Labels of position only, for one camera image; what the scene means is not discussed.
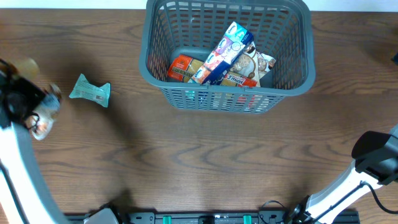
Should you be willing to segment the cookie snack pouch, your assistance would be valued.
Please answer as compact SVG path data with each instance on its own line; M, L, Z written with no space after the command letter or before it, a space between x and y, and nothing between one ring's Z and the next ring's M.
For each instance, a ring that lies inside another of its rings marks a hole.
M276 63L276 59L264 53L257 53L258 74L261 79L269 71L271 71Z
M258 70L257 50L254 41L252 41L245 52L239 56L236 63L231 67L231 71L258 82Z

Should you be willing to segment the Kleenex tissue multipack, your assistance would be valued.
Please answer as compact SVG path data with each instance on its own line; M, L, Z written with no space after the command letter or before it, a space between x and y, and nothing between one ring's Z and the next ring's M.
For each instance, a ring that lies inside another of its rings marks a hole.
M237 22L232 22L222 39L197 70L189 83L217 85L254 40L254 36Z

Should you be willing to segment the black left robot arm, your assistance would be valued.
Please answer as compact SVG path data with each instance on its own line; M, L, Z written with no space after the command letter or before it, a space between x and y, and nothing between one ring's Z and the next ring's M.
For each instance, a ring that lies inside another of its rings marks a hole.
M40 72L31 58L1 60L1 206L9 223L122 223L111 204L87 215L64 214L49 192L32 140L43 140L60 111L62 94L31 79Z

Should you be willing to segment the red yellow packet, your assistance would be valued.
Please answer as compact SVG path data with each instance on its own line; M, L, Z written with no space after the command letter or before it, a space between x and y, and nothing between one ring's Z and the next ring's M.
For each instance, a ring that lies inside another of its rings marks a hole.
M188 83L191 77L196 74L202 65L202 61L180 54L172 62L167 75L174 81ZM248 76L232 71L228 72L220 81L218 81L217 85L260 87L259 79L256 76L249 78Z

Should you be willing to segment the beige brown snack pouch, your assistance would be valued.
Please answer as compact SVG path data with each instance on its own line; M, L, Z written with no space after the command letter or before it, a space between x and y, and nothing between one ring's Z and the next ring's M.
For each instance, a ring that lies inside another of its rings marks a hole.
M12 66L16 69L17 78L25 78L27 81L40 74L39 66L31 58L16 60L12 62ZM60 112L61 102L61 90L56 84L51 83L47 89L44 89L43 100L33 109L33 115L26 122L36 140L45 139L51 131Z

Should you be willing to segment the mint green packet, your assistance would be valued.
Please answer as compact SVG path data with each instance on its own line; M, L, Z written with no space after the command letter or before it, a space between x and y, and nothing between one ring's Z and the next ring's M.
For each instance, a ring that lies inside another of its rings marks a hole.
M111 94L111 84L106 83L101 87L97 87L88 82L84 74L80 74L78 80L73 87L69 98L84 98L86 100L94 101L104 108L109 105L109 97Z

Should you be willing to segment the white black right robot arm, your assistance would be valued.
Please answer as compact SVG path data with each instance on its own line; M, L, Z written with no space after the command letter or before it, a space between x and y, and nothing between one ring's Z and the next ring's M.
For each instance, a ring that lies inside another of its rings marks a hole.
M397 182L397 126L389 133L367 131L353 147L352 162L330 185L304 198L285 219L286 223L331 224L336 217L363 195L372 193L379 208L376 190Z

